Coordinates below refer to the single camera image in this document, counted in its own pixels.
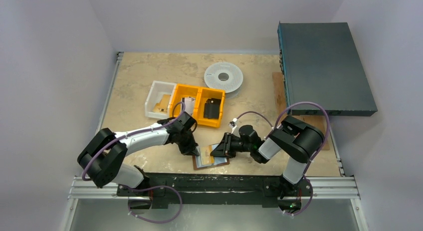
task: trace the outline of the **spool center hole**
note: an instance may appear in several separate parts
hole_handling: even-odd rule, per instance
[[[229,79],[229,75],[227,73],[220,73],[217,77],[221,81],[227,81]]]

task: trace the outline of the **plastic bin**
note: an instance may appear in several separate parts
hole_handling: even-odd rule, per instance
[[[195,97],[196,99],[196,102],[194,105],[193,117],[194,119],[197,120],[198,125],[209,126],[214,128],[220,127],[220,123],[222,121],[222,116],[223,116],[223,105],[224,105],[224,98],[225,98],[224,90],[177,84],[175,93],[173,95],[173,98],[170,104],[170,109],[168,109],[170,110],[170,117],[172,116],[172,110],[174,108],[174,105],[182,101],[182,98],[185,98],[185,97]],[[216,98],[221,100],[218,119],[204,118],[204,105],[206,104],[207,100],[210,98]],[[181,112],[181,109],[177,107],[175,109],[174,116],[179,115],[180,112]]]
[[[148,93],[147,100],[145,102],[145,116],[156,119],[167,119],[171,116],[171,101],[175,93],[176,83],[153,81],[150,92]],[[155,112],[154,107],[163,98],[163,95],[170,95],[169,102],[167,104],[167,112]]]

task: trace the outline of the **white spool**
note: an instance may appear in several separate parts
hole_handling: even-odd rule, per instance
[[[215,63],[204,73],[207,87],[224,90],[225,99],[232,99],[240,92],[243,80],[241,69],[229,62]]]

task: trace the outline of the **white wall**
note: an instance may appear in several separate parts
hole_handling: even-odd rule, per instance
[[[423,229],[423,0],[344,0],[379,111],[332,119],[372,230]]]
[[[330,22],[342,0],[90,0],[118,51],[278,53],[277,24]]]
[[[0,230],[57,230],[115,59],[88,0],[0,0]]]

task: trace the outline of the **wooden table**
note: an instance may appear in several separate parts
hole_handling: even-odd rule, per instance
[[[204,71],[211,64],[227,61],[237,65],[244,74],[240,94],[225,101],[220,128],[199,126],[194,137],[199,146],[219,143],[230,120],[244,111],[257,111],[274,122],[275,107],[272,73],[280,72],[277,55],[239,54],[180,54],[125,52],[118,71],[103,127],[112,131],[130,131],[149,126],[156,119],[145,117],[144,103],[153,80],[205,86]],[[243,116],[239,125],[251,124],[260,136],[270,131],[262,118],[253,114]],[[310,166],[309,176],[338,177],[339,169],[332,143]],[[279,152],[267,164],[256,163],[247,153],[239,153],[227,166],[195,171],[191,156],[180,154],[177,145],[155,146],[128,156],[124,163],[138,165],[146,172],[281,175],[288,155]]]

